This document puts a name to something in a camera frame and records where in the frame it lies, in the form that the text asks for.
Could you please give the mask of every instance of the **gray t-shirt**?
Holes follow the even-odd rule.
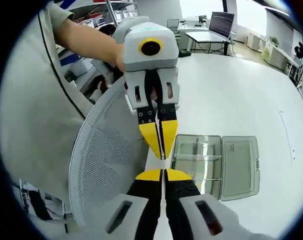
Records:
[[[72,13],[50,2],[40,13],[46,45],[71,99],[87,116],[93,105],[61,74],[53,30]],[[14,179],[69,202],[73,144],[84,119],[53,72],[36,16],[8,60],[0,91],[0,152]]]

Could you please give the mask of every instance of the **person's arm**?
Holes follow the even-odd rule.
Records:
[[[89,26],[79,25],[68,18],[54,30],[57,44],[80,56],[100,59],[122,69],[123,45],[115,39]]]

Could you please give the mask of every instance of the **white mesh chair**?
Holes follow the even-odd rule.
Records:
[[[129,111],[123,79],[98,100],[76,138],[69,167],[69,197],[78,226],[84,226],[89,209],[101,206],[119,193],[127,193],[144,171],[148,145],[138,120]]]

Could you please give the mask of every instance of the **robotic hand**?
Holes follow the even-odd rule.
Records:
[[[128,86],[126,100],[129,109],[137,114],[140,132],[156,157],[166,159],[178,127],[176,109],[180,87],[175,66],[179,50],[175,35],[142,16],[124,19],[114,36],[116,43],[124,44],[124,78]],[[153,91],[156,92],[157,109],[151,99]]]
[[[171,236],[158,232],[156,240],[273,239],[243,228],[235,212],[213,196],[200,194],[190,176],[170,168],[139,174],[127,194],[95,206],[88,225],[73,239],[153,240],[159,218],[164,216],[163,192]]]

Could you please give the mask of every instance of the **window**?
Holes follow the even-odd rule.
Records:
[[[223,12],[222,0],[180,0],[182,18],[206,15],[211,19],[212,12]]]
[[[266,36],[266,9],[252,0],[236,0],[237,24]]]

